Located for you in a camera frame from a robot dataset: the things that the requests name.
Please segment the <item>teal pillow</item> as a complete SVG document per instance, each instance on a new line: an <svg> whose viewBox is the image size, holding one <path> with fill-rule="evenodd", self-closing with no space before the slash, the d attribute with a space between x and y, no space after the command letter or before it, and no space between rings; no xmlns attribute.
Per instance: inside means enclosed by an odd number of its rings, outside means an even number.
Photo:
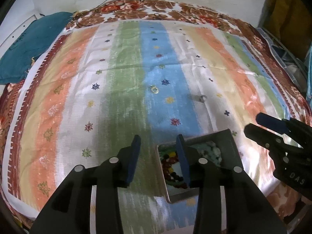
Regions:
<svg viewBox="0 0 312 234"><path fill-rule="evenodd" d="M71 21L72 13L58 12L33 21L1 57L1 84L27 76L31 59L38 59Z"/></svg>

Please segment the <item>mustard brown hanging garment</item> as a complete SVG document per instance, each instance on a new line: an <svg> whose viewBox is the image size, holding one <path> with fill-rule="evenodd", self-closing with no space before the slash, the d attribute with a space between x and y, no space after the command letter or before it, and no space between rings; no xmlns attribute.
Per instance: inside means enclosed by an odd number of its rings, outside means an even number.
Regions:
<svg viewBox="0 0 312 234"><path fill-rule="evenodd" d="M304 60L311 45L311 13L302 0L267 0L267 13L264 28Z"/></svg>

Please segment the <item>white decorated board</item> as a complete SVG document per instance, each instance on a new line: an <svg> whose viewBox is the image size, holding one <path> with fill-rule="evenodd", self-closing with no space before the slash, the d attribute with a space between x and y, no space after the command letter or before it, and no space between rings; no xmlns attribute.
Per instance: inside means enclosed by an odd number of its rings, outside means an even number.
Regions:
<svg viewBox="0 0 312 234"><path fill-rule="evenodd" d="M42 17L43 16L38 11L32 10L21 19L20 23L15 23L13 26L10 26L9 30L1 37L1 57L32 22Z"/></svg>

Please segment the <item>green jade bangle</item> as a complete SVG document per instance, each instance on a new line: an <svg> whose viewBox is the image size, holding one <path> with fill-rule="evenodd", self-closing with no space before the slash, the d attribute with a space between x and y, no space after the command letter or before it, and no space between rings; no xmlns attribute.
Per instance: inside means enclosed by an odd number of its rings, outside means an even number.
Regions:
<svg viewBox="0 0 312 234"><path fill-rule="evenodd" d="M184 181L166 180L166 185L173 186L174 188L187 188Z"/></svg>

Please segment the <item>silver metal tin box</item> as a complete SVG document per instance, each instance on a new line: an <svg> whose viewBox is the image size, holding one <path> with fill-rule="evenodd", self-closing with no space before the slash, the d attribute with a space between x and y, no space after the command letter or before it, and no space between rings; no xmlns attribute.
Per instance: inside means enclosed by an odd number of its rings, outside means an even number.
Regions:
<svg viewBox="0 0 312 234"><path fill-rule="evenodd" d="M218 171L243 167L229 129L159 144L156 159L162 193L170 204L195 197L200 187L213 185ZM187 188L166 185L166 180L184 181Z"/></svg>

